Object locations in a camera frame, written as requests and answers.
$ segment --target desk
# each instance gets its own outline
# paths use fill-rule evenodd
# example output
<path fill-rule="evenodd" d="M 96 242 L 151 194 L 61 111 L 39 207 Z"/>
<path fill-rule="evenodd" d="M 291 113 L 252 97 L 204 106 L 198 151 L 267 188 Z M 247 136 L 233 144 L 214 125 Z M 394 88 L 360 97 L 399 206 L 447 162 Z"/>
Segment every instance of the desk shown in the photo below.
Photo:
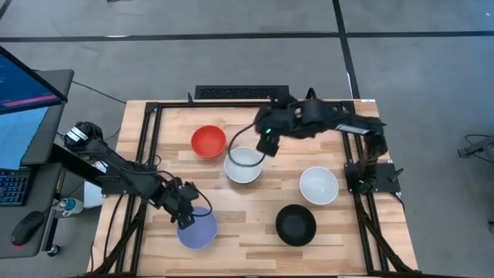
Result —
<path fill-rule="evenodd" d="M 117 152 L 135 159 L 145 101 L 129 101 L 123 116 Z M 355 100 L 356 112 L 378 116 L 375 102 Z M 166 169 L 185 181 L 193 181 L 211 201 L 218 220 L 218 236 L 205 250 L 183 247 L 176 238 L 175 226 L 163 210 L 148 206 L 138 276 L 156 275 L 336 275 L 366 274 L 357 227 L 354 201 L 347 191 L 343 173 L 346 157 L 340 132 L 327 131 L 315 139 L 298 141 L 282 138 L 275 158 L 267 158 L 261 176 L 249 186 L 229 181 L 223 171 L 225 153 L 218 158 L 198 158 L 190 147 L 193 132 L 201 125 L 221 127 L 230 140 L 238 130 L 250 124 L 257 108 L 173 108 L 164 109 L 156 153 L 163 159 L 158 169 Z M 151 114 L 144 148 L 144 161 L 150 145 L 154 114 Z M 356 150 L 353 137 L 352 149 Z M 251 129 L 235 145 L 255 147 L 258 136 Z M 339 197 L 329 205 L 307 202 L 299 191 L 299 177 L 308 167 L 330 169 L 339 182 Z M 403 208 L 389 194 L 375 194 L 377 212 L 384 237 L 411 268 L 416 269 L 413 248 Z M 127 197 L 117 210 L 110 233 L 111 251 L 122 232 Z M 94 262 L 99 266 L 108 225 L 117 196 L 103 203 L 94 240 Z M 317 234 L 304 247 L 284 244 L 276 235 L 276 214 L 285 205 L 301 204 L 309 208 L 317 221 Z M 205 205 L 202 199 L 195 205 Z M 370 237 L 374 268 L 379 269 L 377 250 Z M 127 246 L 123 270 L 129 270 L 134 241 Z"/>

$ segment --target wire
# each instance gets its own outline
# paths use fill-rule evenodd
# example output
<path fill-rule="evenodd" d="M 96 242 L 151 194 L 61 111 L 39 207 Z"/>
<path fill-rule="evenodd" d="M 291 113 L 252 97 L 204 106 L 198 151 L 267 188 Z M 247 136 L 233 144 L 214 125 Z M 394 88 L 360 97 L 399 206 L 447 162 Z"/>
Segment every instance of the wire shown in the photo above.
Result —
<path fill-rule="evenodd" d="M 152 174 L 160 174 L 160 173 L 165 173 L 166 175 L 169 175 L 170 178 L 174 181 L 175 183 L 175 187 L 178 188 L 178 184 L 177 184 L 177 180 L 175 179 L 175 176 L 172 175 L 172 173 L 170 173 L 169 171 L 165 171 L 165 170 L 160 170 L 160 171 L 147 171 L 147 172 L 138 172 L 138 171 L 132 171 L 130 169 L 127 169 L 127 168 L 122 168 L 124 171 L 127 171 L 131 174 L 135 174 L 135 175 L 152 175 Z M 196 187 L 194 187 L 195 191 L 197 191 L 199 193 L 200 196 L 202 196 L 202 198 L 204 198 L 204 200 L 206 200 L 206 202 L 208 203 L 208 206 L 209 206 L 209 212 L 203 214 L 203 215 L 195 215 L 195 214 L 191 214 L 192 216 L 194 217 L 205 217 L 205 216 L 208 216 L 212 213 L 213 211 L 213 206 L 211 205 L 211 202 L 209 201 L 208 198 L 206 198 L 206 196 L 204 194 L 202 194 L 202 192 L 197 189 Z"/>
<path fill-rule="evenodd" d="M 119 100 L 119 99 L 117 99 L 116 97 L 112 97 L 111 95 L 105 94 L 105 93 L 103 93 L 103 92 L 101 92 L 101 91 L 99 91 L 99 90 L 96 90 L 96 89 L 94 89 L 94 88 L 92 88 L 92 87 L 90 87 L 90 86 L 84 85 L 84 84 L 79 83 L 79 82 L 74 81 L 74 80 L 72 80 L 72 82 L 73 82 L 73 83 L 75 83 L 75 84 L 77 84 L 77 85 L 79 85 L 79 86 L 83 86 L 83 87 L 84 87 L 84 88 L 86 88 L 86 89 L 92 90 L 93 92 L 96 92 L 96 93 L 98 93 L 98 94 L 100 94 L 100 95 L 102 95 L 102 96 L 108 97 L 109 99 L 112 99 L 112 100 L 118 101 L 119 103 L 127 104 L 127 102 L 125 102 L 125 101 L 123 101 L 123 100 Z"/>
<path fill-rule="evenodd" d="M 91 255 L 91 272 L 94 271 L 94 257 L 93 257 L 94 241 L 91 243 L 90 255 Z"/>
<path fill-rule="evenodd" d="M 389 194 L 391 194 L 391 196 L 393 196 L 394 198 L 396 198 L 400 202 L 401 206 L 403 207 L 403 212 L 404 212 L 404 203 L 403 203 L 403 200 L 401 200 L 401 197 L 398 194 L 398 192 L 389 192 Z"/>
<path fill-rule="evenodd" d="M 467 134 L 467 135 L 465 135 L 465 140 L 466 140 L 469 144 L 473 145 L 473 143 L 469 140 L 469 138 L 470 138 L 470 137 L 490 137 L 490 136 L 489 136 L 489 135 L 485 135 L 485 134 Z M 473 155 L 474 157 L 476 157 L 476 158 L 478 158 L 478 159 L 480 159 L 480 160 L 483 160 L 483 161 L 488 162 L 488 163 L 490 163 L 490 164 L 494 164 L 494 161 L 492 161 L 492 160 L 490 160 L 490 159 L 487 159 L 487 158 L 483 158 L 483 157 L 481 157 L 481 156 L 479 156 L 478 154 L 475 154 L 475 153 L 473 153 L 473 152 L 468 152 L 468 151 L 467 151 L 467 155 Z"/>
<path fill-rule="evenodd" d="M 79 183 L 79 185 L 77 185 L 69 194 L 67 194 L 66 198 L 72 196 L 72 194 L 81 186 L 84 184 L 84 181 Z"/>
<path fill-rule="evenodd" d="M 155 155 L 154 155 L 154 157 L 155 157 L 155 158 L 159 158 L 159 159 L 160 159 L 160 160 L 159 160 L 159 162 L 155 165 L 155 166 L 159 166 L 159 165 L 161 164 L 161 162 L 163 161 L 163 160 L 161 159 L 161 156 L 159 156 L 159 155 L 155 154 Z M 151 158 L 148 158 L 148 159 L 147 159 L 147 161 L 146 161 L 146 163 L 144 163 L 144 164 L 149 164 L 150 160 L 151 160 Z"/>
<path fill-rule="evenodd" d="M 110 224 L 108 225 L 107 238 L 105 239 L 105 248 L 103 250 L 103 259 L 107 258 L 108 240 L 110 239 L 111 227 L 113 225 L 113 220 L 115 219 L 115 215 L 117 214 L 118 205 L 120 204 L 120 201 L 122 201 L 123 196 L 124 195 L 120 195 L 120 197 L 118 198 L 118 201 L 115 205 L 115 208 L 113 208 L 113 212 L 111 214 Z"/>
<path fill-rule="evenodd" d="M 196 187 L 194 187 L 194 189 L 199 193 L 199 195 L 202 196 L 202 198 L 204 198 L 204 200 L 206 200 L 206 202 L 208 203 L 208 206 L 209 206 L 209 212 L 206 212 L 205 214 L 203 215 L 195 215 L 194 213 L 192 213 L 192 216 L 194 217 L 205 217 L 205 216 L 208 216 L 211 214 L 211 212 L 213 212 L 213 206 L 211 205 L 211 202 L 209 201 L 208 198 L 206 198 L 206 196 L 204 196 L 204 194 L 202 194 L 202 192 L 197 189 Z"/>
<path fill-rule="evenodd" d="M 237 162 L 235 159 L 233 159 L 232 157 L 232 145 L 233 145 L 233 141 L 235 141 L 235 139 L 242 133 L 244 133 L 245 131 L 247 131 L 249 128 L 251 128 L 252 126 L 254 126 L 254 124 L 257 124 L 260 120 L 262 119 L 259 118 L 257 121 L 253 122 L 252 124 L 248 125 L 247 127 L 244 127 L 242 128 L 239 132 L 237 132 L 237 134 L 235 134 L 232 138 L 232 140 L 230 141 L 230 144 L 228 145 L 228 158 L 230 158 L 230 161 L 232 161 L 234 164 L 240 166 L 240 167 L 255 167 L 259 164 L 262 163 L 262 161 L 264 161 L 264 158 L 266 157 L 266 154 L 262 154 L 262 157 L 259 161 L 257 161 L 256 163 L 254 164 L 242 164 L 240 162 Z"/>
<path fill-rule="evenodd" d="M 121 127 L 119 127 L 119 128 L 117 129 L 117 131 L 115 131 L 115 133 L 114 133 L 114 134 L 112 134 L 111 136 L 106 137 L 105 139 L 103 139 L 103 141 L 108 141 L 109 139 L 113 138 L 115 135 L 117 135 L 117 134 L 120 132 L 120 129 L 121 129 Z"/>

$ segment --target computer monitor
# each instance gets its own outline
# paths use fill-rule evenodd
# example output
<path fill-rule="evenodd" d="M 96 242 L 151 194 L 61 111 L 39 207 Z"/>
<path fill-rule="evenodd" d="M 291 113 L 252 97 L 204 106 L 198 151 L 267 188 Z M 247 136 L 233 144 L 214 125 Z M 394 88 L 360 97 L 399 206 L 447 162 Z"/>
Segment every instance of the computer monitor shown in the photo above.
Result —
<path fill-rule="evenodd" d="M 66 101 L 66 96 L 0 46 L 0 114 Z"/>

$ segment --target black keyboard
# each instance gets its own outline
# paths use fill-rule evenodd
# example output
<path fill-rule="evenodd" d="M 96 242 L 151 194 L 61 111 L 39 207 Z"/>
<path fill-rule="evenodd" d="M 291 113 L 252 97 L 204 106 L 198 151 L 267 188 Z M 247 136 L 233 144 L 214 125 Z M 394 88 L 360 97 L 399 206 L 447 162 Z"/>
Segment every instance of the black keyboard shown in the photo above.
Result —
<path fill-rule="evenodd" d="M 196 86 L 196 100 L 265 99 L 278 92 L 289 92 L 288 86 Z"/>
<path fill-rule="evenodd" d="M 25 204 L 30 189 L 30 170 L 0 169 L 0 206 Z"/>

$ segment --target white bowl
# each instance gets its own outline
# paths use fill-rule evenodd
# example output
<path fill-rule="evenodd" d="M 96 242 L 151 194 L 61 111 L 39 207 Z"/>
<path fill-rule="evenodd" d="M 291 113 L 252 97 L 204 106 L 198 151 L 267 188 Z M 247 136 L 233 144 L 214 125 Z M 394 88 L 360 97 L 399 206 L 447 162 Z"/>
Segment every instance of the white bowl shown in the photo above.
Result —
<path fill-rule="evenodd" d="M 328 169 L 311 167 L 300 177 L 300 191 L 307 201 L 327 205 L 338 196 L 338 180 Z"/>
<path fill-rule="evenodd" d="M 255 152 L 250 147 L 237 147 L 231 151 L 230 154 L 235 161 L 242 164 L 254 164 L 259 159 L 261 155 Z M 247 184 L 253 182 L 259 177 L 262 170 L 262 163 L 254 167 L 242 167 L 238 166 L 230 157 L 227 156 L 225 159 L 225 173 L 234 182 L 239 184 Z"/>

